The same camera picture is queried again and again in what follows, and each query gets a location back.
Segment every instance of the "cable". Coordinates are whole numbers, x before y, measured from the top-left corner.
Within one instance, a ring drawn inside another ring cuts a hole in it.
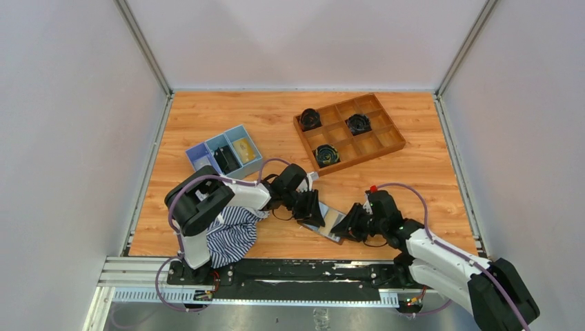
[[[273,178],[276,178],[276,177],[278,177],[277,174],[269,174],[268,176],[264,177],[264,179],[262,179],[262,180],[263,181],[269,181],[269,180],[271,180]]]
[[[309,174],[305,176],[305,183],[307,183],[307,191],[311,191],[313,187],[309,184]]]
[[[266,164],[268,162],[272,162],[272,161],[279,161],[279,162],[286,164],[287,166],[290,166],[290,162],[288,162],[287,160],[284,160],[284,159],[280,159],[278,157],[273,157],[271,159],[268,159],[268,160],[264,161],[262,163],[262,166],[260,167],[260,171],[258,172],[258,182],[260,182],[262,180],[262,171],[264,170],[264,166],[266,166]]]
[[[219,289],[220,277],[217,271],[213,271],[211,274],[213,275],[213,285],[215,286],[213,292],[216,293],[217,290]]]
[[[416,191],[412,186],[409,186],[409,185],[406,185],[403,183],[385,183],[385,184],[377,186],[376,188],[385,188],[386,186],[400,186],[401,188],[405,188],[405,189],[412,191],[414,194],[417,195],[417,197],[419,197],[420,201],[422,202],[423,209],[424,209],[424,231],[425,231],[427,237],[437,246],[445,249],[448,252],[451,252],[451,253],[457,255],[458,257],[462,258],[463,260],[467,261],[468,263],[470,263],[471,265],[476,267],[483,274],[485,274],[486,277],[488,277],[488,279],[490,279],[490,281],[495,285],[495,287],[498,289],[498,291],[502,294],[502,296],[504,297],[504,300],[506,300],[506,302],[508,303],[508,305],[510,306],[510,308],[514,312],[514,315],[516,315],[516,318],[520,322],[520,325],[522,325],[524,331],[530,331],[530,328],[528,327],[527,322],[524,320],[524,317],[522,316],[522,314],[518,310],[518,307],[516,307],[516,305],[514,304],[514,301],[512,301],[512,298],[510,298],[510,295],[506,292],[504,287],[497,281],[497,279],[486,268],[482,267],[476,261],[473,261],[467,255],[462,254],[461,252],[458,252],[457,250],[454,250],[453,248],[443,244],[441,241],[434,240],[433,233],[428,228],[428,206],[426,205],[426,201],[424,201],[423,196],[420,193],[418,193],[418,191]]]
[[[274,213],[274,209],[272,210],[272,215],[281,221],[290,221],[291,219],[293,219],[293,216],[291,216],[287,219],[281,219],[280,217],[276,216],[276,214]]]
[[[164,261],[163,264],[161,264],[161,267],[159,268],[159,271],[157,271],[157,275],[155,277],[155,290],[157,291],[157,297],[159,297],[159,300],[165,306],[169,307],[170,309],[172,309],[174,311],[177,311],[177,312],[201,312],[203,309],[207,308],[207,306],[204,306],[203,308],[179,308],[179,307],[177,307],[175,305],[171,305],[168,301],[166,301],[163,298],[163,295],[161,293],[161,289],[159,288],[159,277],[161,276],[161,273],[163,272],[163,269],[164,269],[165,265],[167,265],[172,260],[179,260],[179,261],[181,261],[182,258],[180,258],[180,257],[170,257],[166,261]]]
[[[368,243],[366,243],[366,242],[364,241],[364,245],[366,245],[366,246],[368,246],[368,247],[384,247],[385,245],[388,245],[388,242],[385,242],[385,243],[383,243],[383,244],[381,244],[381,245],[378,245],[378,246],[376,246],[376,245],[370,245],[370,244],[368,244]]]
[[[426,291],[427,291],[427,287],[425,285],[422,287],[422,293],[418,297],[415,297],[415,299],[417,299],[419,301],[422,300],[424,298],[424,295],[426,294]]]

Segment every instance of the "white wall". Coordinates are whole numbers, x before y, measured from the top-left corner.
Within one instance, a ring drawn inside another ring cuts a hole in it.
[[[2,330],[80,330],[166,102],[113,1],[3,1]]]
[[[174,88],[434,89],[485,0],[129,0]]]
[[[500,1],[445,101],[488,249],[520,271],[533,330],[583,330],[585,3]]]

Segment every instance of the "black object in tray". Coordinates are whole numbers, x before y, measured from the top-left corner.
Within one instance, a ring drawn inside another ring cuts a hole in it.
[[[299,124],[301,125],[301,130],[303,131],[309,131],[318,128],[321,126],[321,115],[319,115],[316,110],[307,108],[301,113]]]
[[[217,148],[213,152],[213,157],[215,158],[215,161],[217,161],[219,169],[221,169],[224,174],[229,174],[240,168],[234,153],[228,146]]]
[[[335,147],[328,144],[317,147],[313,151],[313,154],[315,155],[315,160],[317,160],[319,168],[325,168],[326,166],[341,162],[338,151]]]
[[[346,120],[346,124],[351,131],[351,134],[354,136],[372,130],[370,119],[364,114],[351,115],[350,118]]]

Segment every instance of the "aluminum frame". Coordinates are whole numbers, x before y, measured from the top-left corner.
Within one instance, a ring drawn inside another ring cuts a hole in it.
[[[477,16],[477,19],[475,20],[471,30],[469,30],[469,33],[467,34],[465,41],[461,45],[461,48],[457,52],[457,55],[455,55],[455,58],[453,59],[451,66],[447,70],[445,77],[443,78],[441,84],[439,85],[439,88],[435,92],[435,94],[438,97],[442,97],[445,91],[447,91],[447,88],[449,87],[451,80],[455,76],[455,73],[457,72],[461,63],[465,59],[467,53],[471,49],[471,46],[473,46],[473,43],[477,39],[477,36],[482,31],[482,28],[486,25],[498,1],[499,0],[486,0],[484,7],[479,12],[479,16]]]
[[[95,288],[86,321],[83,323],[83,331],[102,331],[104,329],[115,290],[115,288]]]
[[[140,48],[140,51],[142,51],[146,63],[148,63],[150,69],[152,70],[152,73],[155,75],[155,78],[159,82],[159,85],[161,86],[167,97],[169,97],[172,94],[172,88],[168,84],[161,67],[157,63],[157,60],[155,59],[155,56],[152,53],[152,50],[150,49],[150,46],[148,46],[148,42],[146,42],[146,38],[144,37],[144,34],[142,34],[142,31],[138,26],[138,22],[136,22],[136,18],[134,17],[134,14],[130,9],[130,5],[128,5],[128,2],[126,0],[113,1],[118,7],[118,10],[120,10],[120,15],[122,16],[122,18],[124,18],[124,21],[128,25],[128,28],[130,29],[130,32],[132,33],[132,36],[134,37],[134,40],[136,41],[138,48]]]
[[[134,210],[132,211],[132,218],[130,219],[130,226],[128,228],[128,232],[126,233],[126,238],[123,242],[123,245],[120,249],[119,256],[123,256],[127,254],[130,245],[132,245],[132,239],[134,237],[134,232],[136,230],[136,225],[138,224],[138,218],[140,216],[140,212],[142,211],[142,205],[144,204],[144,197],[146,196],[146,190],[148,189],[148,184],[150,183],[150,176],[152,175],[152,169],[155,166],[155,161],[157,160],[157,155],[159,154],[159,148],[161,144],[161,140],[163,139],[164,130],[166,128],[166,124],[168,121],[168,115],[170,113],[170,107],[174,100],[175,94],[171,93],[168,95],[165,108],[161,113],[161,118],[159,120],[159,125],[157,126],[157,133],[155,135],[154,141],[152,142],[152,149],[150,151],[150,156],[146,162],[146,170],[144,172],[144,176],[142,178],[142,183],[140,184],[140,188],[138,189],[136,195],[136,204],[134,206]]]

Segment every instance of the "yellow item in tray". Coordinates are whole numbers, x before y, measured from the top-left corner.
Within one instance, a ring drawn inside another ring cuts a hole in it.
[[[256,154],[254,154],[254,150],[247,138],[238,139],[232,144],[242,163],[248,163],[256,159]]]

